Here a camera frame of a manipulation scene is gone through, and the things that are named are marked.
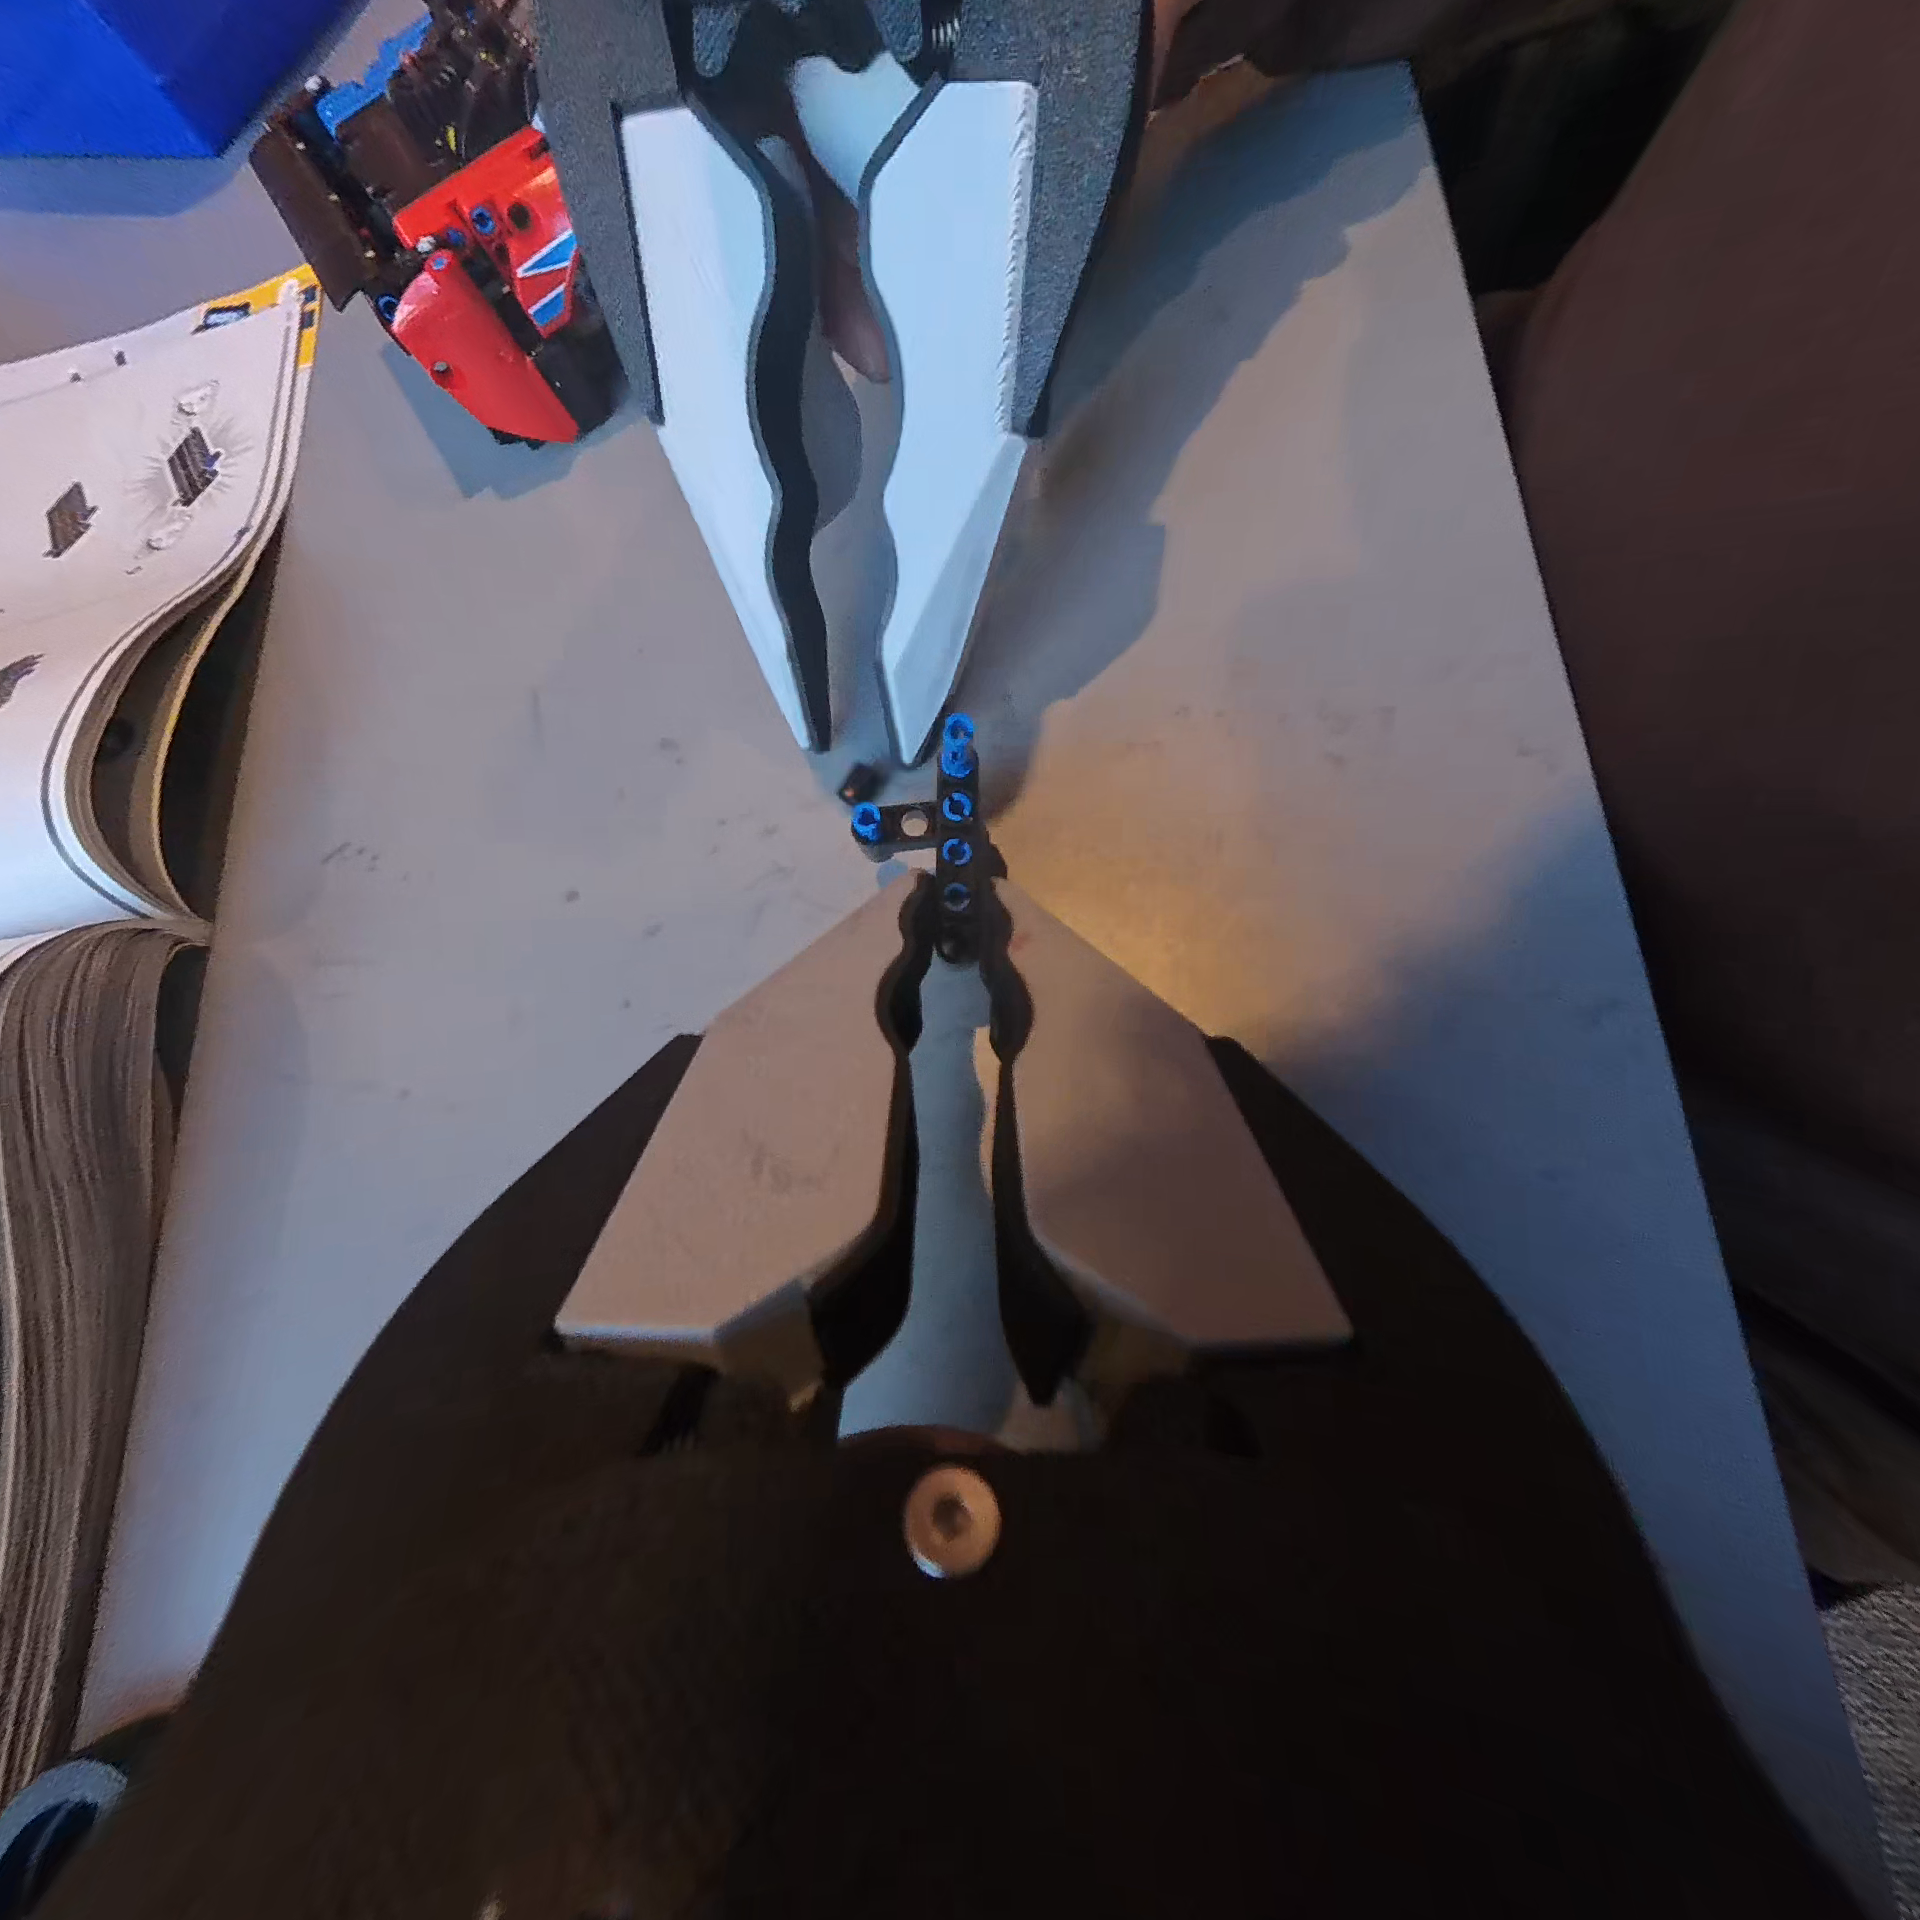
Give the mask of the open instruction booklet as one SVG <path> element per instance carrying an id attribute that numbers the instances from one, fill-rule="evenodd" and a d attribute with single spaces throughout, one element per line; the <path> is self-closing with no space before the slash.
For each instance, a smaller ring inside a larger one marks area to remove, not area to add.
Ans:
<path id="1" fill-rule="evenodd" d="M 160 765 L 207 648 L 271 603 L 315 271 L 10 364 L 0 407 L 0 1765 L 66 1747 L 174 1141 L 167 970 L 207 905 Z"/>

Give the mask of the black brick beam blue pins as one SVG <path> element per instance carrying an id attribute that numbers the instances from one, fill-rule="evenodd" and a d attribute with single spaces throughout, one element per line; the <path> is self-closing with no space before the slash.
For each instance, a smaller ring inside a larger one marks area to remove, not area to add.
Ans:
<path id="1" fill-rule="evenodd" d="M 994 919 L 994 820 L 985 820 L 985 765 L 977 765 L 977 716 L 938 724 L 928 795 L 909 804 L 841 804 L 857 858 L 928 851 L 928 948 L 938 959 L 964 970 Z"/>

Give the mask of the person's right hand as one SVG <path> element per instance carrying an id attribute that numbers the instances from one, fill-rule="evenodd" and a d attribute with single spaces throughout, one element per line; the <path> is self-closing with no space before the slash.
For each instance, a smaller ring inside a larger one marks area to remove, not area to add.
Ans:
<path id="1" fill-rule="evenodd" d="M 789 63 L 780 89 L 804 142 L 804 183 L 825 212 L 825 341 L 841 365 L 884 381 L 893 346 L 857 274 L 857 176 L 909 115 L 910 76 L 893 54 L 872 54 L 867 68 L 804 54 Z"/>

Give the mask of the red toy brick race car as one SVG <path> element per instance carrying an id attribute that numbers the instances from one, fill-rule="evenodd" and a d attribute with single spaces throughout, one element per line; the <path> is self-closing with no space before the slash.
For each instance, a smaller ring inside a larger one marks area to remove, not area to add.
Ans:
<path id="1" fill-rule="evenodd" d="M 323 298 L 381 341 L 500 449 L 576 449 L 623 402 L 524 7 L 430 0 L 358 76 L 308 76 L 253 142 Z"/>

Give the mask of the grey desk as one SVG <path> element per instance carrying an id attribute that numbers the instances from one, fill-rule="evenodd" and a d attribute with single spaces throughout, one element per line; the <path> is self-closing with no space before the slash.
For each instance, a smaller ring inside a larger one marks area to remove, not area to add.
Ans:
<path id="1" fill-rule="evenodd" d="M 1484 1266 L 1890 1912 L 1412 82 L 1234 68 L 1135 183 L 957 695 L 995 851 Z M 500 452 L 323 323 L 78 1727 L 453 1226 L 872 894 L 830 782 L 656 419 Z"/>

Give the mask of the blue plastic bin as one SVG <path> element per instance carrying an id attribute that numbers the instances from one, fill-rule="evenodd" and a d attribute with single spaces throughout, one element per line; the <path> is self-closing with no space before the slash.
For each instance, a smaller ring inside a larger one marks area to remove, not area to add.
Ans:
<path id="1" fill-rule="evenodd" d="M 0 155 L 221 155 L 344 0 L 10 0 Z"/>

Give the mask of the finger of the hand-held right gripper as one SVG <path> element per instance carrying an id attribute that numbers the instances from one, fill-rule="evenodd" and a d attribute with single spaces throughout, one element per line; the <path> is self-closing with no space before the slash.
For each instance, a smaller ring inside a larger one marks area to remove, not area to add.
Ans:
<path id="1" fill-rule="evenodd" d="M 957 681 L 1029 462 L 1011 419 L 1037 82 L 923 82 L 857 170 L 857 271 L 893 341 L 893 596 L 872 695 L 923 761 Z"/>
<path id="2" fill-rule="evenodd" d="M 830 621 L 816 592 L 825 481 L 804 462 L 816 201 L 780 142 L 700 100 L 623 115 L 661 452 L 796 735 L 830 745 Z"/>

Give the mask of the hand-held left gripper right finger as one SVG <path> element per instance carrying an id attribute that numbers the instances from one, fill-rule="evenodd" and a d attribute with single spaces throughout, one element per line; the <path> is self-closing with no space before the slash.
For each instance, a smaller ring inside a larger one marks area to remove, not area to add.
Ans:
<path id="1" fill-rule="evenodd" d="M 1202 1029 L 1009 876 L 977 979 L 995 1332 L 1018 1386 L 995 1439 L 1089 1455 L 1147 1386 L 1350 1352 Z"/>

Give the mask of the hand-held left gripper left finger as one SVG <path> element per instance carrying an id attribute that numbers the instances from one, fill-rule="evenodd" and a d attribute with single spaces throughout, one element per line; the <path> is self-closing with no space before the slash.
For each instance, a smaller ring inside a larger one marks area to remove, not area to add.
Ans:
<path id="1" fill-rule="evenodd" d="M 722 1005 L 576 1289 L 570 1352 L 835 1401 L 909 1323 L 923 876 Z"/>

